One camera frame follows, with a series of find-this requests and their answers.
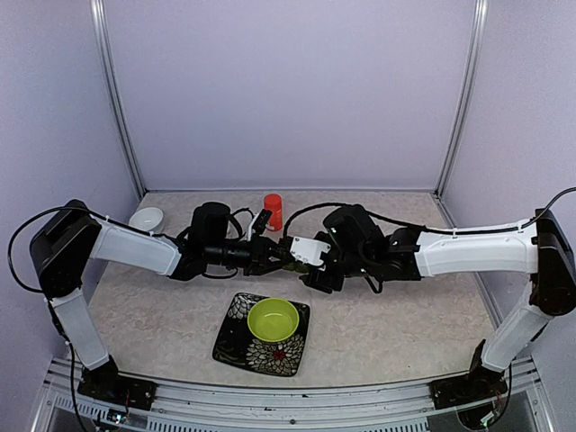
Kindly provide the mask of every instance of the white wall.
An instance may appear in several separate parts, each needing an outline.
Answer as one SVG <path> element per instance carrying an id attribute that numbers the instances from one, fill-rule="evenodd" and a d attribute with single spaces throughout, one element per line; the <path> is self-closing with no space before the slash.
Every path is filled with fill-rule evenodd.
<path id="1" fill-rule="evenodd" d="M 147 188 L 434 189 L 474 5 L 106 2 Z"/>
<path id="2" fill-rule="evenodd" d="M 0 246 L 33 214 L 71 198 L 125 220 L 137 200 L 122 159 L 87 1 L 4 0 L 0 5 Z M 14 261 L 38 286 L 28 254 Z M 88 294 L 102 272 L 92 266 Z M 62 351 L 39 294 L 0 259 L 0 429 L 24 430 L 51 357 Z"/>
<path id="3" fill-rule="evenodd" d="M 490 2 L 470 115 L 445 200 L 460 226 L 531 217 L 576 185 L 576 3 Z M 576 196 L 553 207 L 576 247 Z M 507 314 L 525 278 L 484 278 Z M 576 311 L 533 346 L 559 430 L 576 425 Z"/>

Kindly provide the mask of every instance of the red shaker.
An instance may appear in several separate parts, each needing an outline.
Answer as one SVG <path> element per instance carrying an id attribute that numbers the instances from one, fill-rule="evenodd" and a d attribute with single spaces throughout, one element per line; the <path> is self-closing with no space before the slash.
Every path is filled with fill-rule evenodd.
<path id="1" fill-rule="evenodd" d="M 276 193 L 270 193 L 264 197 L 264 209 L 272 212 L 267 228 L 271 231 L 282 229 L 282 197 Z"/>

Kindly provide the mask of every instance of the white bowl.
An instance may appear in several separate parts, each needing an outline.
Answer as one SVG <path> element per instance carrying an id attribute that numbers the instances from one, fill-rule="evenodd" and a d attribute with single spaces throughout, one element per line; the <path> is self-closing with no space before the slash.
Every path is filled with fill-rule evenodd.
<path id="1" fill-rule="evenodd" d="M 128 225 L 138 230 L 154 231 L 158 234 L 164 228 L 164 212 L 158 207 L 146 207 L 136 211 Z"/>

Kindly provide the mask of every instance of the white arm segment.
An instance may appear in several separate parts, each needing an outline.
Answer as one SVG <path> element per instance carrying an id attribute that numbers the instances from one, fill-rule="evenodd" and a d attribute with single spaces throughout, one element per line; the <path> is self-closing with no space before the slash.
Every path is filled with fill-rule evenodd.
<path id="1" fill-rule="evenodd" d="M 506 370 L 514 357 L 554 318 L 529 303 L 531 292 L 532 283 L 529 282 L 512 312 L 484 344 L 481 359 L 486 369 Z"/>
<path id="2" fill-rule="evenodd" d="M 159 275 L 171 275 L 180 257 L 178 247 L 168 238 L 151 237 L 96 219 L 102 229 L 91 258 L 146 268 Z"/>
<path id="3" fill-rule="evenodd" d="M 65 297 L 52 299 L 50 304 L 82 365 L 93 370 L 106 363 L 108 350 L 92 321 L 82 290 L 78 288 Z"/>
<path id="4" fill-rule="evenodd" d="M 455 229 L 452 234 L 423 232 L 418 237 L 419 252 L 415 254 L 421 276 L 455 272 L 508 271 L 536 273 L 538 250 L 532 244 L 536 224 L 525 229 L 517 223 L 473 229 Z M 459 235 L 467 230 L 494 230 L 518 227 L 500 234 Z"/>

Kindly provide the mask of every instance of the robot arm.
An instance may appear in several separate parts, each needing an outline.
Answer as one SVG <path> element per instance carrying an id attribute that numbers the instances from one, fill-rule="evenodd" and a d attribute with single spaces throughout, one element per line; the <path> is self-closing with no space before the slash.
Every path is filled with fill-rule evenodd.
<path id="1" fill-rule="evenodd" d="M 355 276 L 365 278 L 380 293 L 386 281 L 417 281 L 453 272 L 531 275 L 514 310 L 478 346 L 470 372 L 455 377 L 459 380 L 432 382 L 440 409 L 504 392 L 501 378 L 512 359 L 554 316 L 576 307 L 572 250 L 549 211 L 525 228 L 527 220 L 446 232 L 409 226 L 384 236 L 362 206 L 349 205 L 333 211 L 323 222 L 326 232 L 319 232 L 315 239 L 283 238 L 275 243 L 260 236 L 270 216 L 265 211 L 250 224 L 247 239 L 226 238 L 233 221 L 230 208 L 216 202 L 195 209 L 190 227 L 176 238 L 93 218 L 82 211 L 86 207 L 80 201 L 69 202 L 67 207 L 79 210 L 54 216 L 32 239 L 31 257 L 55 324 L 85 366 L 78 391 L 121 404 L 126 394 L 147 394 L 134 396 L 135 402 L 130 396 L 129 405 L 144 410 L 150 407 L 153 382 L 118 375 L 79 289 L 89 258 L 146 268 L 183 281 L 204 275 L 207 265 L 242 268 L 244 275 L 298 267 L 305 271 L 301 279 L 307 286 L 325 293 L 341 291 L 344 280 Z"/>

